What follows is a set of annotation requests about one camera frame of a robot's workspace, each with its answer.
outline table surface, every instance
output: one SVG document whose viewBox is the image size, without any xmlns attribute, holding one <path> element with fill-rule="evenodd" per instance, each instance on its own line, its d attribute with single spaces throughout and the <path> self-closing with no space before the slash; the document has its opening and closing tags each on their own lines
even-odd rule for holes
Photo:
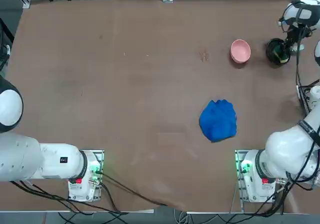
<svg viewBox="0 0 320 224">
<path fill-rule="evenodd" d="M 274 68 L 266 42 L 289 0 L 74 0 L 33 3 L 23 11 L 8 80 L 22 93 L 14 132 L 42 143 L 104 149 L 105 171 L 142 195 L 184 211 L 227 213 L 236 187 L 235 150 L 262 149 L 268 136 L 302 118 L 295 61 Z M 303 84 L 318 77 L 317 37 L 304 40 Z M 240 68 L 230 45 L 244 39 Z M 210 143 L 199 116 L 226 99 L 237 134 Z M 37 181 L 67 196 L 65 180 Z M 64 210 L 59 203 L 0 184 L 3 211 Z M 109 185 L 120 210 L 154 205 Z M 285 212 L 319 213 L 320 189 L 294 189 Z M 110 207 L 108 197 L 96 205 Z M 259 204 L 246 204 L 254 211 Z M 240 212 L 236 192 L 232 212 Z"/>
</svg>

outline black sticker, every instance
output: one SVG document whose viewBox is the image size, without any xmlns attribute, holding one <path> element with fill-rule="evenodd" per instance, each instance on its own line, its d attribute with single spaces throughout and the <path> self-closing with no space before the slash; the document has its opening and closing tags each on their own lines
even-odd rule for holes
<svg viewBox="0 0 320 224">
<path fill-rule="evenodd" d="M 68 157 L 60 157 L 60 163 L 68 163 Z"/>
</svg>

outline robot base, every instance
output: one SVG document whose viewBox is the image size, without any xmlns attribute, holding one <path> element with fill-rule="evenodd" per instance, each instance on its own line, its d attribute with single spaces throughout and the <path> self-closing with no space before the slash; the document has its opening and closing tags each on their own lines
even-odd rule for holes
<svg viewBox="0 0 320 224">
<path fill-rule="evenodd" d="M 95 171 L 103 171 L 104 150 L 81 150 L 87 158 L 87 166 L 84 177 L 74 181 L 68 181 L 69 199 L 79 202 L 94 202 L 101 199 L 102 176 Z"/>
<path fill-rule="evenodd" d="M 258 150 L 236 150 L 236 163 L 239 176 L 239 188 L 246 190 L 246 196 L 240 192 L 241 199 L 251 203 L 263 203 L 268 197 L 273 195 L 276 190 L 276 182 L 265 183 L 260 178 L 256 169 L 256 156 Z"/>
</svg>

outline pink bowl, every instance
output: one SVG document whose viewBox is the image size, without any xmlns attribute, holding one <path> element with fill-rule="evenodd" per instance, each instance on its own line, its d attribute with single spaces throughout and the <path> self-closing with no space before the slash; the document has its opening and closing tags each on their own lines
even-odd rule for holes
<svg viewBox="0 0 320 224">
<path fill-rule="evenodd" d="M 247 42 L 238 39 L 232 43 L 230 53 L 236 63 L 245 63 L 250 58 L 251 49 Z"/>
</svg>

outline crumpled blue towel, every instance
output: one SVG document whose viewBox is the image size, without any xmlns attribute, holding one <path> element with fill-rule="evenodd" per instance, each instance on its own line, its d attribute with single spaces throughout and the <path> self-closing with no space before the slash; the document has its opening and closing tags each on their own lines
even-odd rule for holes
<svg viewBox="0 0 320 224">
<path fill-rule="evenodd" d="M 237 117 L 233 105 L 227 100 L 211 100 L 199 118 L 203 134 L 211 142 L 230 138 L 237 133 Z"/>
</svg>

